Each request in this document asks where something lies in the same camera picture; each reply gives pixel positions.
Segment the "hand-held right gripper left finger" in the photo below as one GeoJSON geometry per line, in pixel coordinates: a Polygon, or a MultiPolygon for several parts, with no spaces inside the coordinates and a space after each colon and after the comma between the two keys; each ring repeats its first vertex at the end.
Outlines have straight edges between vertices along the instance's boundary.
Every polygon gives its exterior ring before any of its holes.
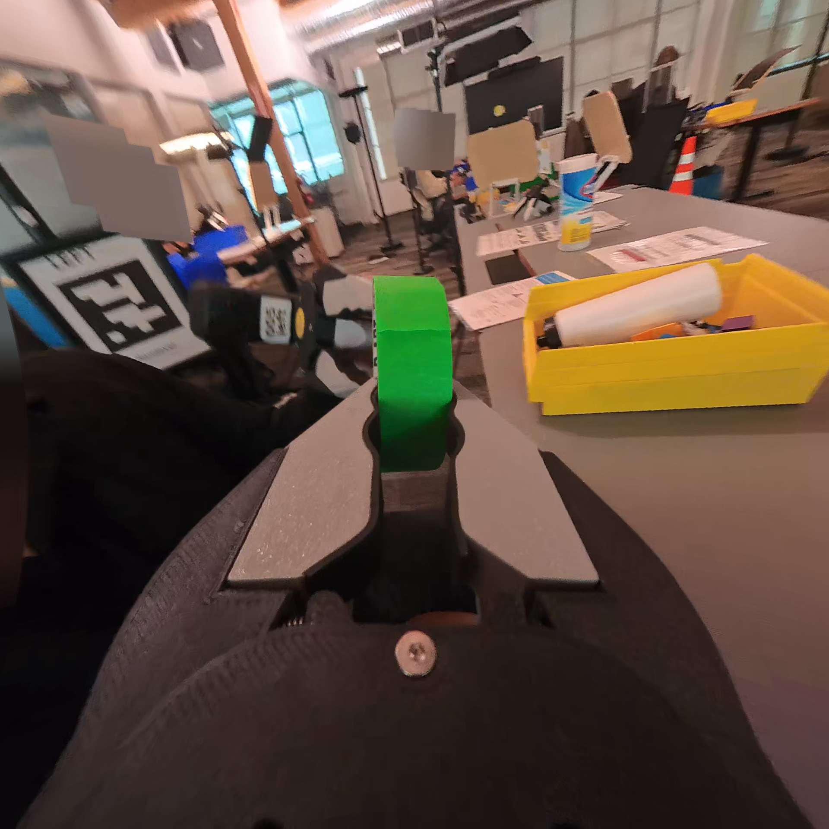
{"type": "Polygon", "coordinates": [[[379,462],[366,436],[368,381],[286,448],[227,575],[229,586],[307,586],[364,538],[379,513],[379,462]]]}

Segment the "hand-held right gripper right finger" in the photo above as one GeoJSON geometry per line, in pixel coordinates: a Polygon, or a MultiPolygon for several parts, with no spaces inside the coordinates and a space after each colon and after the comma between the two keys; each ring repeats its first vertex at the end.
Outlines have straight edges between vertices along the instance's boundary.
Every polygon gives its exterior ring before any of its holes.
{"type": "Polygon", "coordinates": [[[452,521],[481,599],[590,590],[599,576],[540,451],[458,382],[450,417],[452,521]]]}

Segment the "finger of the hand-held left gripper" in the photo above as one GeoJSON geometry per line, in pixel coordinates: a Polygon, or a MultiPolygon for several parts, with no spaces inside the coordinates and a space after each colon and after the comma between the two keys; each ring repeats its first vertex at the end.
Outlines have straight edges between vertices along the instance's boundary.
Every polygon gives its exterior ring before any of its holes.
{"type": "Polygon", "coordinates": [[[323,311],[330,318],[370,319],[374,300],[373,278],[339,275],[322,282],[323,311]]]}
{"type": "Polygon", "coordinates": [[[371,323],[337,320],[333,344],[323,347],[315,362],[315,377],[328,393],[347,398],[375,375],[371,323]]]}

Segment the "green tape roll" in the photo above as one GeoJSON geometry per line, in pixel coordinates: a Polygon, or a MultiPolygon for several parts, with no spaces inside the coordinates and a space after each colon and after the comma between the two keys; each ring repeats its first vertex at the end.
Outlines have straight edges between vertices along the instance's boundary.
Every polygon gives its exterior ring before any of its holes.
{"type": "Polygon", "coordinates": [[[437,469],[453,396],[443,285],[432,277],[376,276],[373,288],[381,471],[437,469]]]}

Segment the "yellow plastic bin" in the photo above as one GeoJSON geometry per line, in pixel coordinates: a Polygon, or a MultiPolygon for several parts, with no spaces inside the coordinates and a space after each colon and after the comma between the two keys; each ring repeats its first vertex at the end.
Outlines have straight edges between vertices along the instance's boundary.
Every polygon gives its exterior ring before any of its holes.
{"type": "Polygon", "coordinates": [[[545,415],[582,415],[801,405],[827,376],[827,287],[782,264],[748,254],[716,272],[723,302],[705,321],[752,316],[753,327],[671,339],[540,348],[544,320],[619,289],[688,269],[690,264],[533,287],[522,331],[530,402],[545,415]]]}

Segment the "person's left forearm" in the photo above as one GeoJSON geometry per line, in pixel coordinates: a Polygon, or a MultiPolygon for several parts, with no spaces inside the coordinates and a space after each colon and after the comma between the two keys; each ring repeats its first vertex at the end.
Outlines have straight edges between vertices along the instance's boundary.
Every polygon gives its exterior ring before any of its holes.
{"type": "Polygon", "coordinates": [[[358,388],[328,353],[319,362],[320,380],[265,405],[130,358],[26,356],[27,547],[64,577],[144,585],[261,462],[358,388]]]}

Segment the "blue crate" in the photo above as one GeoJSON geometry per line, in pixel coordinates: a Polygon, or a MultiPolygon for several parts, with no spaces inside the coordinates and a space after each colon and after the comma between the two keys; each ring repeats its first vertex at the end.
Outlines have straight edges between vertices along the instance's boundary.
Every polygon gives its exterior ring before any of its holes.
{"type": "Polygon", "coordinates": [[[197,282],[227,285],[226,268],[219,253],[248,240],[243,225],[232,225],[224,230],[212,230],[194,237],[190,246],[163,243],[168,262],[185,290],[197,282]]]}

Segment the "black light stand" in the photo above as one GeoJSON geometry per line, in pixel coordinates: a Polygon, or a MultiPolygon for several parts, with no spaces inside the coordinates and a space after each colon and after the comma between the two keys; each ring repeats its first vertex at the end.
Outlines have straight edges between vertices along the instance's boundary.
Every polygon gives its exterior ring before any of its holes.
{"type": "Polygon", "coordinates": [[[367,132],[367,122],[364,118],[363,108],[361,104],[361,96],[368,90],[366,85],[357,84],[348,89],[338,93],[338,98],[344,101],[350,101],[353,105],[356,119],[347,121],[344,127],[345,138],[347,142],[354,146],[362,146],[365,149],[368,169],[370,172],[370,180],[373,186],[374,195],[376,197],[377,209],[374,211],[375,216],[380,219],[383,230],[386,234],[386,243],[380,246],[380,252],[386,257],[393,258],[397,252],[403,248],[403,244],[395,240],[391,233],[389,219],[386,212],[385,204],[382,200],[380,192],[380,184],[377,176],[377,170],[370,148],[370,140],[367,132]]]}

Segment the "black white marker board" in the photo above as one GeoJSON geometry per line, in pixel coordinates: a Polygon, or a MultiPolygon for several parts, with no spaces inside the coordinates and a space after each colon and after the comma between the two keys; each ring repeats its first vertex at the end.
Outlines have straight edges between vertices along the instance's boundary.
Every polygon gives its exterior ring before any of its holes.
{"type": "Polygon", "coordinates": [[[161,370],[211,351],[192,332],[185,290],[157,241],[78,234],[6,254],[2,268],[72,345],[161,370]]]}

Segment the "small tan board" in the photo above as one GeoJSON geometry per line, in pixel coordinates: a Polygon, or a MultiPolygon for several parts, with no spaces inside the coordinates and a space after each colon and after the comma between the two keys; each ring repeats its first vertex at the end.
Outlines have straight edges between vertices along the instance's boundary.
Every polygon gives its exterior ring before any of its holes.
{"type": "Polygon", "coordinates": [[[249,161],[249,174],[255,208],[264,228],[274,228],[280,223],[280,211],[269,164],[264,160],[249,161]]]}

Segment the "black white tool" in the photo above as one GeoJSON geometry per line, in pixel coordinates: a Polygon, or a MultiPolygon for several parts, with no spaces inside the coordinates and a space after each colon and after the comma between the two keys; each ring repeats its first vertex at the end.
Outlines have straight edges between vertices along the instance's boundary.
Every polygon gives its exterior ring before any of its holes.
{"type": "Polygon", "coordinates": [[[526,191],[516,204],[513,211],[513,220],[521,219],[524,222],[530,219],[548,215],[556,207],[558,196],[549,195],[543,189],[533,188],[526,191]]]}

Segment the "large tan board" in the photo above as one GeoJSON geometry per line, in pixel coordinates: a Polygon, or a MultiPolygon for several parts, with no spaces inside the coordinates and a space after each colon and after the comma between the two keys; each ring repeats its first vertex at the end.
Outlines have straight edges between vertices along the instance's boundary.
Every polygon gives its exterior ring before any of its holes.
{"type": "Polygon", "coordinates": [[[528,119],[469,135],[467,153],[479,192],[498,182],[534,181],[540,171],[535,129],[528,119]]]}

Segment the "white plastic bottle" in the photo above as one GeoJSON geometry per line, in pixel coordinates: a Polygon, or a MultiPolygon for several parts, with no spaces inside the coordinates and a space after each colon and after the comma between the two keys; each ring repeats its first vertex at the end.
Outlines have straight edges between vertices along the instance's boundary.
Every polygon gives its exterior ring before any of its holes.
{"type": "Polygon", "coordinates": [[[541,349],[623,343],[655,327],[718,313],[722,303],[715,268],[695,264],[567,307],[544,320],[535,343],[541,349]]]}

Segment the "wipes canister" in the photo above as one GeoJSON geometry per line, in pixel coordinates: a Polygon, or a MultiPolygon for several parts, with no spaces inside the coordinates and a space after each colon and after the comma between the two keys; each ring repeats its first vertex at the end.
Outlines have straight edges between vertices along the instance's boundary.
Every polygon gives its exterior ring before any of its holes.
{"type": "Polygon", "coordinates": [[[565,158],[555,169],[560,188],[558,247],[565,252],[584,250],[593,229],[598,156],[587,153],[565,158]]]}

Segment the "black ceiling speaker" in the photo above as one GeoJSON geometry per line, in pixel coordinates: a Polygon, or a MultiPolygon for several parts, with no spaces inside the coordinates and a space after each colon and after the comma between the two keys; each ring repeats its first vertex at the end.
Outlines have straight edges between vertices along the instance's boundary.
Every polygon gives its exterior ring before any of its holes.
{"type": "Polygon", "coordinates": [[[166,31],[185,69],[203,74],[225,65],[207,21],[191,19],[174,22],[166,26],[166,31]]]}

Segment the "black studio softbox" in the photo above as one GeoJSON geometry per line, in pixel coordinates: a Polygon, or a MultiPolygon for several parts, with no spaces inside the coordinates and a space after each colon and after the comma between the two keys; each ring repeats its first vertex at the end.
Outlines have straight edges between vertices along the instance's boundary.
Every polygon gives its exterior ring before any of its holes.
{"type": "Polygon", "coordinates": [[[498,68],[501,60],[529,47],[532,39],[520,26],[499,29],[451,51],[445,58],[443,85],[450,87],[498,68]]]}

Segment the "tilted tan board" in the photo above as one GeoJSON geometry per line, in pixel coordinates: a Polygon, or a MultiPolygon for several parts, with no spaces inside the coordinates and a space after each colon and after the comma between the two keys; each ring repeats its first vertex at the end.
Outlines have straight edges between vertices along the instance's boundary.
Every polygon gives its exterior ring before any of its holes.
{"type": "Polygon", "coordinates": [[[630,139],[612,91],[586,96],[582,104],[582,117],[600,160],[621,164],[633,160],[630,139]]]}

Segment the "printed paper sheet red marks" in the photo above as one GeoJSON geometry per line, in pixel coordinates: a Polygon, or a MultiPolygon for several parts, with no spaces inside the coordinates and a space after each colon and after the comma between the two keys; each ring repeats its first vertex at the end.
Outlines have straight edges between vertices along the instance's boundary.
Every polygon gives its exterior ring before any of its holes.
{"type": "Polygon", "coordinates": [[[731,252],[766,245],[756,240],[709,226],[672,231],[643,240],[588,250],[588,255],[614,273],[674,266],[720,258],[731,252]]]}

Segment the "orange traffic cone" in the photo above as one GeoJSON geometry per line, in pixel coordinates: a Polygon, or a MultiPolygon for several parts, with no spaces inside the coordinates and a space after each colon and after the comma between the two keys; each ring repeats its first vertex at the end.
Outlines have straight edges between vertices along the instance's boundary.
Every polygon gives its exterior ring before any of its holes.
{"type": "Polygon", "coordinates": [[[673,174],[669,192],[677,195],[692,195],[693,171],[695,168],[697,137],[691,134],[681,146],[677,167],[673,174]]]}

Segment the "small yellow bin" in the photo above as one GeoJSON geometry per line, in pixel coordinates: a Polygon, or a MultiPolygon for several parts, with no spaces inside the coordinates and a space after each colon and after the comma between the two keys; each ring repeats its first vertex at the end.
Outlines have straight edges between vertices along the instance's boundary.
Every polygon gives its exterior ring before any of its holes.
{"type": "Polygon", "coordinates": [[[740,98],[730,103],[712,106],[706,110],[702,123],[722,125],[749,119],[758,104],[756,98],[740,98]]]}

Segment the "wooden post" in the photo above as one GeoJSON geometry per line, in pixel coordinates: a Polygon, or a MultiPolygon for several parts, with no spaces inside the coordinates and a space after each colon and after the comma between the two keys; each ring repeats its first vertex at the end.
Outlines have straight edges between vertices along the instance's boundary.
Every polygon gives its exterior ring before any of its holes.
{"type": "Polygon", "coordinates": [[[313,216],[299,186],[299,175],[286,147],[285,137],[278,126],[269,89],[259,62],[254,55],[248,32],[245,29],[240,7],[236,1],[214,1],[213,5],[229,39],[232,52],[246,84],[248,95],[254,104],[255,113],[260,118],[269,119],[271,122],[268,144],[285,182],[288,199],[294,209],[294,214],[299,220],[312,220],[313,216]]]}

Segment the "black wall monitor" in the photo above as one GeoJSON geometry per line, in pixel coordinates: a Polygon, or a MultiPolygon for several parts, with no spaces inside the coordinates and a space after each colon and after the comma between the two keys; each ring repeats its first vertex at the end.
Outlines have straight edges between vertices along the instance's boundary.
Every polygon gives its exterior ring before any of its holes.
{"type": "Polygon", "coordinates": [[[542,107],[543,131],[563,122],[564,57],[532,58],[489,72],[487,79],[465,85],[468,135],[524,119],[542,107]]]}

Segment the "silver ventilation duct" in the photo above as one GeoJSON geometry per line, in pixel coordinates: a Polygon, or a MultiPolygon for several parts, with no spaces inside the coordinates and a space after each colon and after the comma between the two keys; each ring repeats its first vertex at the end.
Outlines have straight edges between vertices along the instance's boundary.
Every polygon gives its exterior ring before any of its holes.
{"type": "Polygon", "coordinates": [[[440,15],[458,5],[454,1],[302,1],[281,3],[285,31],[297,38],[309,54],[420,18],[440,15]]]}

